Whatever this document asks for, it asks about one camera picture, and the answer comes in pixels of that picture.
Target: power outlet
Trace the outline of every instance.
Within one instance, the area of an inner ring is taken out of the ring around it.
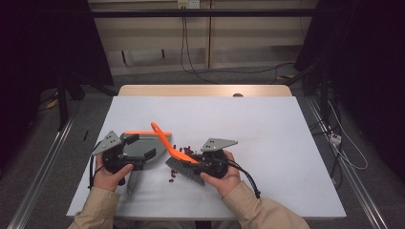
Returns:
[[[178,0],[179,9],[188,9],[188,0]]]
[[[188,8],[189,9],[199,9],[200,0],[188,0]]]

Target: beige sleeve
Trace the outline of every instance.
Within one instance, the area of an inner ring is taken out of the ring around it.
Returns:
[[[223,202],[235,214],[242,228],[309,228],[301,217],[275,200],[256,198],[243,181],[223,198]]]
[[[116,193],[93,187],[83,210],[75,215],[69,228],[112,229],[119,197]]]

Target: white tabletop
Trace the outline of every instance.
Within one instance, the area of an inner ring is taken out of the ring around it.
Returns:
[[[209,137],[238,140],[227,148],[253,176],[262,198],[273,198],[307,219],[346,216],[295,97],[115,97],[98,140],[113,130],[151,131],[156,122],[172,144],[199,150]],[[135,193],[125,187],[116,217],[127,219],[234,219],[217,191],[178,175],[167,153],[141,172]],[[89,194],[89,165],[67,216]]]

